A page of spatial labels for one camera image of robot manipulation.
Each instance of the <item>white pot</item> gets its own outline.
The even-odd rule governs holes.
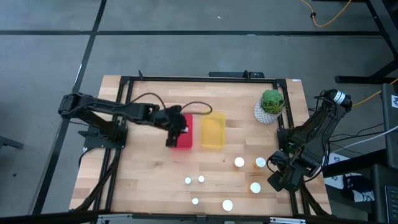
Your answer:
[[[266,113],[262,108],[261,108],[261,100],[256,103],[256,106],[254,107],[254,117],[260,121],[261,123],[264,124],[271,124],[272,122],[276,121],[278,117],[280,116],[282,112],[279,114],[269,114]]]

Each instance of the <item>green plant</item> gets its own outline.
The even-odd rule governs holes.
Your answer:
[[[262,93],[261,108],[269,114],[279,114],[285,107],[283,96],[278,90],[266,90]]]

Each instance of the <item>yellow bin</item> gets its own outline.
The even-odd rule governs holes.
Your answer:
[[[214,111],[202,117],[200,144],[207,149],[222,149],[225,145],[225,114]]]

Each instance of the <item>wooden board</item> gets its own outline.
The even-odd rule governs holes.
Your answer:
[[[120,76],[104,76],[99,98],[115,100]],[[307,104],[300,80],[287,80],[294,124],[308,119]],[[262,124],[254,118],[254,105],[271,84],[263,83],[203,83],[203,82],[134,82],[132,98],[143,93],[158,94],[166,106],[184,105],[190,101],[209,103],[215,111],[226,115],[226,145],[224,149],[203,149],[200,146],[201,117],[193,116],[193,147],[189,151],[165,147],[167,132],[150,126],[129,123],[126,147],[121,160],[111,210],[114,212],[233,214],[233,215],[291,215],[289,193],[276,192],[268,183],[268,169],[255,169],[255,158],[267,159],[278,150],[277,122]],[[154,96],[138,102],[160,104]],[[204,111],[202,106],[188,110]],[[70,208],[82,203],[98,181],[104,150],[88,153],[81,162]],[[236,157],[245,165],[234,168]],[[203,175],[204,183],[197,177]],[[184,179],[192,178],[186,185]],[[259,182],[261,192],[252,194],[249,186]],[[307,184],[317,202],[328,212],[330,206],[323,177]],[[108,187],[104,188],[101,208]],[[300,194],[299,211],[302,212]],[[192,198],[199,204],[193,205]],[[223,210],[223,200],[233,202],[230,212]]]

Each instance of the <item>table surface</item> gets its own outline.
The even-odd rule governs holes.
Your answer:
[[[106,75],[99,98],[116,100],[120,76]],[[287,80],[290,105],[296,126],[308,119],[307,104],[300,80]],[[125,102],[126,90],[122,102]],[[226,145],[223,149],[203,149],[200,146],[201,117],[193,115],[193,147],[188,151],[165,147],[167,132],[150,126],[129,123],[126,147],[122,150],[111,210],[113,212],[207,214],[207,215],[291,215],[289,193],[276,192],[268,183],[271,172],[256,169],[255,158],[267,159],[278,150],[278,122],[262,124],[254,118],[254,105],[267,83],[207,83],[207,82],[139,82],[135,81],[132,99],[143,93],[158,94],[166,106],[184,105],[190,101],[209,103],[215,111],[226,115]],[[156,103],[154,96],[138,102]],[[205,110],[190,106],[189,110]],[[111,119],[102,114],[104,119]],[[89,152],[81,161],[70,208],[79,206],[98,181],[104,149]],[[241,169],[233,166],[236,157],[243,157]],[[197,177],[203,175],[204,183]],[[186,177],[192,183],[184,183]],[[249,192],[252,182],[261,185],[259,194]],[[307,183],[309,191],[327,212],[330,205],[323,177]],[[108,185],[104,187],[100,208]],[[300,194],[296,192],[298,209],[302,213]],[[193,205],[192,198],[199,204]],[[233,209],[226,212],[222,202],[229,199]]]

